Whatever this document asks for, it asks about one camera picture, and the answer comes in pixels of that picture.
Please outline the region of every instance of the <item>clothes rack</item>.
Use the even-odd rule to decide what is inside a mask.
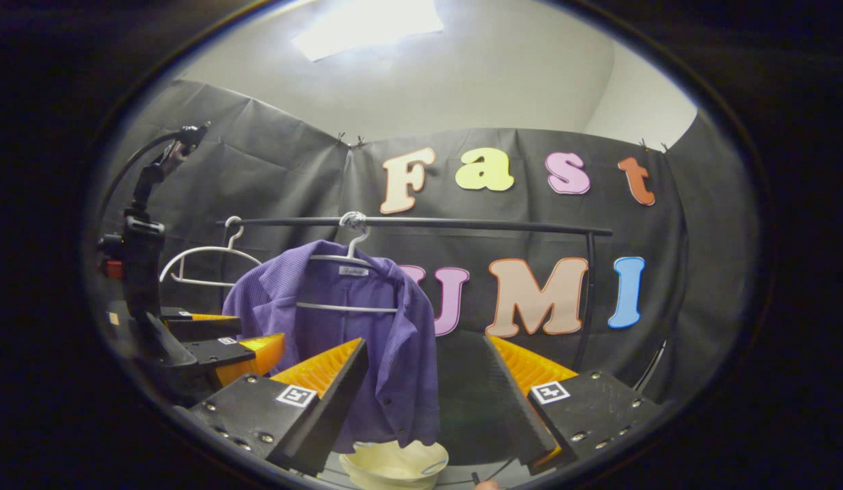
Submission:
[[[231,226],[340,226],[341,217],[310,217],[310,218],[256,218],[235,220]],[[216,221],[216,226],[225,226],[226,220]],[[597,229],[596,227],[571,227],[556,223],[521,223],[520,221],[502,220],[461,220],[453,218],[394,218],[394,217],[363,217],[360,225],[373,227],[435,227],[435,229],[492,229],[505,231],[532,231],[542,233],[570,233],[570,235],[584,235],[586,237],[586,252],[588,257],[588,282],[584,295],[584,313],[582,325],[592,322],[592,304],[594,304],[595,267],[595,237],[612,236],[611,229]],[[588,343],[590,328],[582,329],[576,355],[573,358],[572,369],[576,370],[582,362],[584,351]]]

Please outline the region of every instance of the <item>white hanger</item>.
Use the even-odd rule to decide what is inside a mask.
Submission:
[[[361,227],[363,232],[362,235],[353,239],[352,242],[349,242],[349,249],[347,254],[344,255],[310,255],[311,261],[346,261],[346,263],[358,263],[362,265],[366,265],[368,267],[372,267],[372,264],[368,261],[363,259],[359,259],[354,257],[355,255],[355,245],[360,242],[364,242],[366,237],[370,236],[370,230],[364,226],[364,219],[366,216],[364,214],[360,214],[356,211],[349,211],[346,214],[343,214],[343,217],[340,218],[340,226],[348,226],[352,227],[352,229],[358,229]],[[313,308],[316,310],[332,310],[332,311],[362,311],[368,313],[397,313],[396,308],[365,308],[361,306],[334,306],[331,304],[311,304],[311,303],[300,303],[298,301],[295,305],[301,308]]]
[[[231,226],[231,223],[234,223],[234,221],[241,221],[240,217],[239,216],[229,217],[228,220],[225,221],[225,227]],[[186,257],[186,255],[194,254],[195,252],[210,252],[210,251],[227,252],[229,254],[240,255],[241,257],[245,257],[245,258],[253,261],[256,264],[261,265],[260,261],[257,260],[255,257],[252,257],[251,255],[248,255],[248,254],[244,254],[243,252],[241,252],[239,250],[234,250],[234,240],[237,240],[241,235],[243,235],[243,227],[242,226],[240,227],[240,231],[237,232],[237,235],[234,235],[230,239],[228,239],[228,247],[227,248],[225,248],[225,247],[197,247],[197,248],[190,248],[190,249],[182,252],[181,254],[176,255],[176,257],[173,257],[172,259],[170,259],[169,263],[167,263],[167,265],[164,266],[164,269],[161,271],[160,277],[158,277],[158,282],[163,282],[164,276],[167,276],[167,271],[170,270],[171,267],[173,267],[173,264],[175,264],[176,261],[179,261],[179,276],[176,276],[175,274],[170,273],[170,277],[172,277],[173,280],[176,281],[176,282],[186,282],[188,284],[199,284],[201,286],[222,286],[222,287],[225,287],[225,288],[229,288],[231,286],[234,286],[234,284],[231,283],[231,282],[198,281],[197,279],[186,279],[184,276],[182,276],[182,273],[185,270],[185,257]]]

